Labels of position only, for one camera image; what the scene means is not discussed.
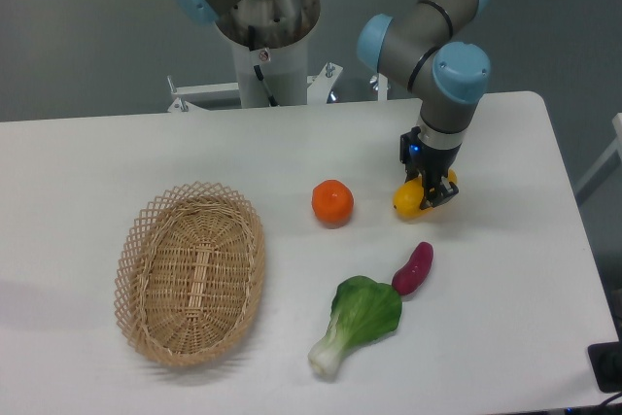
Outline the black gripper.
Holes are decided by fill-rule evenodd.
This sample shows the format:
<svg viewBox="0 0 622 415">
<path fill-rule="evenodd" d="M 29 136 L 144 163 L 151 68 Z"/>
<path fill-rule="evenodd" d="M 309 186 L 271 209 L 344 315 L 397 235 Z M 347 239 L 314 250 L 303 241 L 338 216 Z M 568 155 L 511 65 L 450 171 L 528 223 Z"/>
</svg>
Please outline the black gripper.
<svg viewBox="0 0 622 415">
<path fill-rule="evenodd" d="M 420 209 L 428 210 L 449 202 L 459 193 L 458 177 L 455 172 L 449 170 L 461 146 L 436 149 L 424 143 L 420 134 L 421 127 L 415 126 L 400 136 L 399 160 L 404 165 L 405 183 L 422 175 L 423 195 Z M 438 176 L 440 179 L 434 184 L 423 175 Z"/>
</svg>

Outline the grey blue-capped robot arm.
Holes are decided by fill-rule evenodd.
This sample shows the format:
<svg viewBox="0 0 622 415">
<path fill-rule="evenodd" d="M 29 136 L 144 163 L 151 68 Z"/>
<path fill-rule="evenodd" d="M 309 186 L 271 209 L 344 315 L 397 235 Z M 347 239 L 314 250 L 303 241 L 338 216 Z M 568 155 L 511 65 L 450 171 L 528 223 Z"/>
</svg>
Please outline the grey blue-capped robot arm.
<svg viewBox="0 0 622 415">
<path fill-rule="evenodd" d="M 305 60 L 284 58 L 303 46 L 320 16 L 319 0 L 175 0 L 194 22 L 215 24 L 241 52 L 237 81 L 246 107 L 305 104 Z M 416 0 L 403 18 L 378 15 L 364 26 L 359 60 L 422 102 L 415 126 L 403 134 L 399 159 L 408 181 L 418 182 L 416 207 L 440 206 L 458 193 L 450 168 L 476 106 L 486 91 L 491 63 L 475 45 L 454 36 L 489 0 Z"/>
</svg>

